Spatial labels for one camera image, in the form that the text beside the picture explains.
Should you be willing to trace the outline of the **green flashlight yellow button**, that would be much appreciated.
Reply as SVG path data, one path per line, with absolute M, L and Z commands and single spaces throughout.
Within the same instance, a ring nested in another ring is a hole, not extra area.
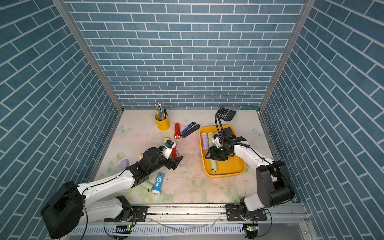
M 214 146 L 214 133 L 208 133 L 208 145 L 209 145 L 209 148 L 211 148 L 212 146 Z

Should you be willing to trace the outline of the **blue white flashlight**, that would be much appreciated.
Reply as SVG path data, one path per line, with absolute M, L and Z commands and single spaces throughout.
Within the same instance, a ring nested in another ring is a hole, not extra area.
M 154 196 L 161 195 L 161 187 L 164 180 L 165 174 L 164 173 L 158 173 L 155 185 L 151 191 L 151 194 Z

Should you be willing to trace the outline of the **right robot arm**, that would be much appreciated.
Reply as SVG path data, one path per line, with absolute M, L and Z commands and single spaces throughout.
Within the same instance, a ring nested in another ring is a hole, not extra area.
M 295 197 L 286 164 L 265 157 L 246 141 L 214 144 L 208 148 L 206 157 L 221 162 L 229 157 L 239 157 L 256 171 L 256 192 L 239 203 L 241 216 L 246 220 L 265 208 L 284 204 Z

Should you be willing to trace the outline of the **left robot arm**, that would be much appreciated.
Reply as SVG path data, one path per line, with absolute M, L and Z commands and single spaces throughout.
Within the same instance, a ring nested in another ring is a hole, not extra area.
M 173 151 L 173 148 L 165 146 L 152 147 L 144 151 L 140 161 L 115 175 L 90 183 L 64 183 L 41 209 L 50 238 L 60 239 L 82 223 L 129 217 L 132 208 L 125 197 L 118 196 L 115 204 L 99 200 L 140 185 L 162 167 L 176 170 L 183 156 L 177 154 L 173 157 Z

